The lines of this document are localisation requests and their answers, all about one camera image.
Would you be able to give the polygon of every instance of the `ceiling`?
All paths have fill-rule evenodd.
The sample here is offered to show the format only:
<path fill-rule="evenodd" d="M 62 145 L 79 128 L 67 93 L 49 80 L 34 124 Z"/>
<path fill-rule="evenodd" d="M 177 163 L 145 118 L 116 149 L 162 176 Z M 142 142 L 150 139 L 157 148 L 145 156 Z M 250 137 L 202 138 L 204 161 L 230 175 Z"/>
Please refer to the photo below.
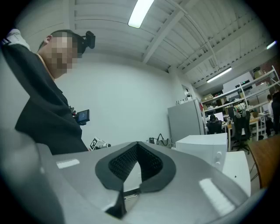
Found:
<path fill-rule="evenodd" d="M 139 29 L 128 26 L 136 2 L 40 0 L 17 24 L 28 27 L 22 34 L 36 43 L 34 50 L 54 30 L 69 28 L 80 35 L 90 30 L 96 47 L 87 53 L 115 54 L 164 71 L 175 65 L 195 88 L 219 69 L 260 54 L 272 41 L 254 12 L 239 0 L 155 0 Z"/>

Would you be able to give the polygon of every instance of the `wooden surface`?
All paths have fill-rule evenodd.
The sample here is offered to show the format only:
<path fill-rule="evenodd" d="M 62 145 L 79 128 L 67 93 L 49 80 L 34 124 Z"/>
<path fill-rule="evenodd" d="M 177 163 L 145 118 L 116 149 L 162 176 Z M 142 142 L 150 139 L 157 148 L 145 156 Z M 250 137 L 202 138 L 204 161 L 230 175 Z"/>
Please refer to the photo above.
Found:
<path fill-rule="evenodd" d="M 259 175 L 260 188 L 268 187 L 280 162 L 280 135 L 249 144 Z"/>
<path fill-rule="evenodd" d="M 259 118 L 251 119 L 251 120 L 250 120 L 250 123 L 256 122 L 256 121 L 258 121 L 258 120 L 259 120 Z"/>

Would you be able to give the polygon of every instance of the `shelving unit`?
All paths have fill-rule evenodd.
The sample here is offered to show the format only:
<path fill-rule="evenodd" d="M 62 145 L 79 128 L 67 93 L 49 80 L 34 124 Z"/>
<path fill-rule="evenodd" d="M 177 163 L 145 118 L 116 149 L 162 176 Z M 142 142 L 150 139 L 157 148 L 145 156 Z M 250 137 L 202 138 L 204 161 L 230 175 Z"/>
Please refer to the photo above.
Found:
<path fill-rule="evenodd" d="M 257 83 L 257 82 L 260 82 L 260 81 L 264 80 L 265 78 L 269 77 L 273 72 L 275 73 L 275 75 L 276 75 L 278 81 L 275 81 L 275 80 L 273 80 L 272 78 L 270 78 L 270 79 L 273 80 L 273 82 L 274 82 L 272 85 L 267 86 L 266 88 L 263 88 L 263 89 L 261 89 L 261 90 L 255 92 L 255 93 L 252 93 L 252 94 L 250 94 L 250 95 L 248 95 L 248 96 L 246 96 L 246 95 L 244 94 L 244 89 L 245 89 L 245 88 L 247 88 L 247 87 L 249 87 L 249 86 L 252 86 L 253 84 L 255 84 L 255 83 Z M 203 101 L 202 104 L 209 104 L 210 102 L 213 102 L 213 101 L 218 100 L 218 99 L 220 99 L 220 98 L 226 97 L 226 96 L 228 96 L 228 95 L 230 95 L 230 94 L 232 94 L 232 93 L 235 93 L 235 92 L 237 92 L 237 91 L 239 91 L 239 90 L 241 90 L 242 93 L 243 93 L 243 95 L 244 95 L 243 98 L 238 99 L 238 100 L 236 100 L 236 101 L 234 101 L 234 102 L 230 102 L 230 103 L 227 103 L 227 104 L 224 104 L 224 105 L 222 105 L 222 106 L 215 107 L 215 108 L 209 108 L 209 109 L 207 109 L 207 110 L 204 110 L 204 109 L 203 109 L 203 118 L 204 118 L 204 120 L 205 120 L 205 117 L 206 117 L 206 116 L 205 116 L 205 112 L 209 112 L 209 111 L 213 111 L 213 110 L 216 110 L 216 109 L 219 109 L 219 108 L 223 108 L 223 107 L 229 106 L 229 105 L 231 105 L 231 104 L 234 104 L 234 103 L 236 103 L 236 102 L 240 102 L 240 101 L 242 101 L 242 100 L 244 100 L 245 103 L 246 103 L 246 107 L 247 107 L 246 110 L 251 110 L 251 109 L 254 109 L 254 108 L 263 106 L 263 105 L 265 105 L 266 103 L 268 103 L 268 101 L 262 102 L 262 103 L 260 103 L 260 104 L 258 104 L 258 105 L 255 105 L 255 106 L 249 108 L 249 107 L 248 107 L 248 101 L 247 101 L 247 99 L 248 99 L 248 98 L 255 97 L 255 96 L 258 96 L 258 95 L 262 94 L 263 92 L 269 90 L 271 87 L 273 87 L 273 86 L 275 86 L 275 85 L 280 85 L 280 79 L 279 79 L 279 77 L 278 77 L 278 75 L 277 75 L 277 72 L 275 71 L 274 67 L 272 66 L 272 70 L 271 70 L 271 71 L 269 71 L 268 73 L 266 73 L 266 74 L 260 76 L 259 78 L 254 79 L 253 81 L 248 82 L 248 83 L 246 83 L 246 84 L 244 84 L 244 85 L 241 85 L 241 83 L 239 83 L 239 87 L 237 87 L 237 88 L 235 88 L 235 89 L 233 89 L 233 90 L 230 90 L 230 91 L 228 91 L 228 92 L 226 92 L 226 93 L 223 93 L 223 94 L 221 94 L 221 95 L 219 95 L 219 96 L 216 96 L 216 97 L 214 97 L 214 98 L 212 98 L 212 99 Z"/>

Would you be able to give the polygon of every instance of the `wooden table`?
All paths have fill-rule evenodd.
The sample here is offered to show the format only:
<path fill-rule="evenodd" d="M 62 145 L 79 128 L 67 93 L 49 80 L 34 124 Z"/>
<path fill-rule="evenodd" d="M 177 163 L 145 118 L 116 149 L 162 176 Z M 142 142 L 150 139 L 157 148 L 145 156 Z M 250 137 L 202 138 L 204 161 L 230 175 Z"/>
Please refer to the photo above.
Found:
<path fill-rule="evenodd" d="M 256 124 L 257 126 L 257 141 L 259 140 L 259 119 L 260 117 L 257 117 L 255 119 L 251 119 L 250 122 L 249 122 L 249 125 L 253 125 L 253 124 Z M 230 152 L 231 151 L 231 124 L 228 124 L 227 125 L 227 134 L 228 134 L 228 151 Z"/>
<path fill-rule="evenodd" d="M 280 135 L 249 144 L 260 188 L 268 187 L 280 162 Z"/>

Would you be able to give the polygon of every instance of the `black chair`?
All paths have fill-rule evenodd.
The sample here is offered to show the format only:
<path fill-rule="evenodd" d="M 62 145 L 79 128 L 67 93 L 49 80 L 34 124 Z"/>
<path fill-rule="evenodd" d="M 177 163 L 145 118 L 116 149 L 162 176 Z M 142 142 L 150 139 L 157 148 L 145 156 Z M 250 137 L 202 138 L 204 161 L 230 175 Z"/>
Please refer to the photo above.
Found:
<path fill-rule="evenodd" d="M 211 135 L 222 133 L 222 121 L 216 120 L 215 122 L 208 122 L 206 126 Z"/>
<path fill-rule="evenodd" d="M 251 130 L 249 126 L 250 122 L 250 112 L 246 111 L 246 116 L 241 118 L 237 118 L 236 116 L 233 117 L 234 127 L 235 127 L 235 134 L 234 138 L 236 141 L 238 141 L 238 145 L 235 145 L 232 147 L 237 148 L 237 151 L 240 149 L 244 149 L 248 152 L 248 155 L 250 153 L 249 147 L 247 144 L 245 144 L 245 141 L 250 139 L 251 136 Z M 242 135 L 242 129 L 244 128 L 245 135 Z"/>

